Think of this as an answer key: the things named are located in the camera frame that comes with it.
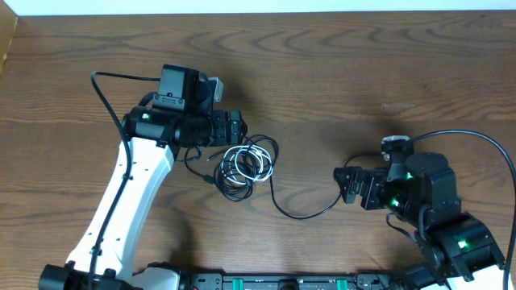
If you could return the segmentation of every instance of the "wooden table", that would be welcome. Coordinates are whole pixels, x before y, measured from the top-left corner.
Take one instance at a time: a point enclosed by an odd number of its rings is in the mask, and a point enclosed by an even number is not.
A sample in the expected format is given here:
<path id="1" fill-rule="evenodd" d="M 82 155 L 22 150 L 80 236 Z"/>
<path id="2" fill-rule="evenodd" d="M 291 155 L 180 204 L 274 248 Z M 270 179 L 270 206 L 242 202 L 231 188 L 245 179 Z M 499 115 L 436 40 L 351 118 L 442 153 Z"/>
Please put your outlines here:
<path id="1" fill-rule="evenodd" d="M 0 79 L 0 287 L 34 288 L 45 264 L 64 264 L 111 177 L 120 138 L 91 86 L 94 70 L 158 77 L 167 63 L 220 77 L 216 107 L 242 110 L 250 133 L 278 141 L 278 202 L 309 214 L 337 197 L 333 169 L 379 151 L 386 135 L 473 129 L 515 157 L 515 39 L 514 12 L 21 18 Z M 99 82 L 120 116 L 156 89 Z M 417 149 L 448 157 L 464 210 L 505 253 L 514 191 L 496 149 L 469 136 Z M 192 166 L 211 172 L 215 163 Z M 176 164 L 148 216 L 135 270 L 169 261 L 227 272 L 346 272 L 422 261 L 386 214 L 341 202 L 321 217 L 289 220 L 268 184 L 230 203 Z"/>

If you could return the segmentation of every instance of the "green clip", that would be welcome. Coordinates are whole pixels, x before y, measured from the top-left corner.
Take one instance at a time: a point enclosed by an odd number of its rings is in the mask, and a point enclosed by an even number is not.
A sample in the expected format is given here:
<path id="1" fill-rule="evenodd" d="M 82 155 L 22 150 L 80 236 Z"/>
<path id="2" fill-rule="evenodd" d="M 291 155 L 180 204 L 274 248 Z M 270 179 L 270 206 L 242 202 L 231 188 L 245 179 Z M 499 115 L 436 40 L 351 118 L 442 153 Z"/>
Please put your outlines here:
<path id="1" fill-rule="evenodd" d="M 337 290 L 347 290 L 347 280 L 337 280 Z"/>
<path id="2" fill-rule="evenodd" d="M 243 279 L 233 279 L 233 290 L 243 290 Z"/>

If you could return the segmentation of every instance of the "wood grain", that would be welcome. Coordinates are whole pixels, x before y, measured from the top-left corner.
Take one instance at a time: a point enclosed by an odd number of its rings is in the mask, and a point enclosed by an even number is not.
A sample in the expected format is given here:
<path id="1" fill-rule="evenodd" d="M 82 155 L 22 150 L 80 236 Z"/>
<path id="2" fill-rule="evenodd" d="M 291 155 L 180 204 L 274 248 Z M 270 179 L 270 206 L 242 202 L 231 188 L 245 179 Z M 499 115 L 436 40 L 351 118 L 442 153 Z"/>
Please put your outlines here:
<path id="1" fill-rule="evenodd" d="M 217 107 L 241 109 L 251 133 L 279 142 L 277 198 L 298 214 L 331 203 L 333 168 L 378 150 L 386 135 L 474 129 L 516 154 L 514 12 L 29 17 L 10 51 L 0 78 L 2 288 L 35 288 L 45 264 L 64 263 L 110 179 L 119 137 L 91 87 L 94 70 L 157 77 L 169 63 L 220 77 L 226 91 Z M 118 114 L 156 88 L 111 79 L 100 86 Z M 505 252 L 514 191 L 498 152 L 468 136 L 418 149 L 447 155 L 464 209 Z M 211 172 L 214 164 L 193 166 Z M 233 204 L 176 164 L 149 214 L 135 270 L 162 260 L 228 272 L 420 262 L 386 214 L 339 203 L 291 221 L 266 184 Z"/>

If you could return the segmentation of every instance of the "white background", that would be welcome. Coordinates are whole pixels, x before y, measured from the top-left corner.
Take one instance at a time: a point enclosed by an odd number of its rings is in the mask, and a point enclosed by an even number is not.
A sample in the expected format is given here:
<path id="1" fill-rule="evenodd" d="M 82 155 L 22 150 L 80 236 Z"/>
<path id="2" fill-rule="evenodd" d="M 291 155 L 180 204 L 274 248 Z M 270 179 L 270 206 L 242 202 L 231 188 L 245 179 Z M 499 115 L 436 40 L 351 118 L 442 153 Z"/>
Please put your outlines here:
<path id="1" fill-rule="evenodd" d="M 514 10 L 516 0 L 5 0 L 19 16 Z"/>

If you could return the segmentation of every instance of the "green light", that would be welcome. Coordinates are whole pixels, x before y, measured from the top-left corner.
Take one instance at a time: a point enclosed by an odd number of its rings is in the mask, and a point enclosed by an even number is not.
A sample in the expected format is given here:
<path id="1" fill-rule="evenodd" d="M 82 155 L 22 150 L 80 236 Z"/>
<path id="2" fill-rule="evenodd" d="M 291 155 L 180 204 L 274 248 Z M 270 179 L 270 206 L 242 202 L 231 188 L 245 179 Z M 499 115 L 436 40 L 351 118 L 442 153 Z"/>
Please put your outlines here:
<path id="1" fill-rule="evenodd" d="M 463 249 L 467 246 L 468 246 L 468 244 L 466 243 L 466 241 L 459 241 L 459 248 Z"/>

